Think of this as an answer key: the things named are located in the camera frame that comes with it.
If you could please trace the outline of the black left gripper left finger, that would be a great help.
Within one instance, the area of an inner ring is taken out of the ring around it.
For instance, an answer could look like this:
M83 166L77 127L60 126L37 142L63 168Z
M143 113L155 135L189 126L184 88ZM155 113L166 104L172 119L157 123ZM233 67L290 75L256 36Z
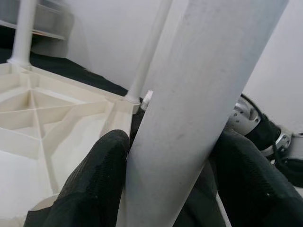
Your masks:
M26 227L114 227L126 174L129 136L112 130L69 175L52 206L29 211Z

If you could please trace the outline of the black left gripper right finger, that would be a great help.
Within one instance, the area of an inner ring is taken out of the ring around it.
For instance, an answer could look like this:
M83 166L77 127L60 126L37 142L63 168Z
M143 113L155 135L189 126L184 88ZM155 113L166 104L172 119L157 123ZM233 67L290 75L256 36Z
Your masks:
M303 198L244 136L224 129L210 155L233 227L301 227Z

